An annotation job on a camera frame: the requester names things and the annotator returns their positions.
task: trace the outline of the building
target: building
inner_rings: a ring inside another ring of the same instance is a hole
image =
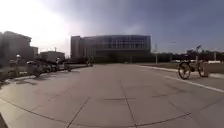
[[[57,58],[64,60],[65,53],[56,52],[56,51],[46,51],[46,52],[41,52],[40,57],[42,59],[51,60],[51,61],[56,61]]]
[[[151,52],[151,38],[144,35],[108,35],[71,37],[71,58],[94,57],[95,60],[133,61]]]
[[[25,61],[34,58],[34,49],[30,46],[31,38],[18,33],[6,31],[1,34],[0,64],[7,65],[9,60],[15,60],[16,55],[21,55]]]
[[[31,48],[33,49],[34,55],[38,55],[38,47],[31,46]]]

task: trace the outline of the bicycle wheel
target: bicycle wheel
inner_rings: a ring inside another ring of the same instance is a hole
[[[186,80],[189,79],[191,74],[191,67],[187,62],[181,62],[178,66],[178,74],[181,79]]]
[[[40,72],[35,72],[34,75],[35,75],[36,78],[39,78],[40,77]]]
[[[8,72],[8,77],[9,77],[9,79],[14,79],[16,77],[16,72],[15,71],[9,71]]]
[[[197,71],[198,71],[198,74],[200,77],[207,77],[205,75],[205,72],[204,72],[204,65],[203,65],[203,62],[199,62],[198,65],[197,65]]]

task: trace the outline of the parked bicycle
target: parked bicycle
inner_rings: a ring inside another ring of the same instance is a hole
[[[5,82],[5,76],[3,75],[3,72],[0,72],[0,83]]]
[[[20,75],[18,63],[19,61],[21,61],[21,56],[17,55],[16,57],[17,57],[16,60],[10,60],[11,70],[8,71],[8,77],[10,79],[16,78]],[[27,74],[34,75],[36,77],[40,77],[41,75],[41,72],[39,70],[39,64],[36,63],[35,61],[28,61],[26,63],[26,72]]]
[[[200,77],[206,77],[204,75],[204,61],[199,60],[199,50],[201,49],[201,45],[196,47],[196,61],[192,62],[191,60],[182,61],[178,65],[178,74],[181,79],[186,80],[189,79],[191,72],[197,71]]]

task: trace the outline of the streetlight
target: streetlight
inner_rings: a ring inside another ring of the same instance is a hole
[[[218,51],[218,49],[214,48],[214,61],[217,60],[217,51]]]
[[[155,44],[155,55],[156,55],[156,64],[158,64],[158,44]]]

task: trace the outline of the paved ground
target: paved ground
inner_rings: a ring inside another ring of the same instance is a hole
[[[0,90],[9,128],[223,128],[224,80],[137,65],[18,78]]]

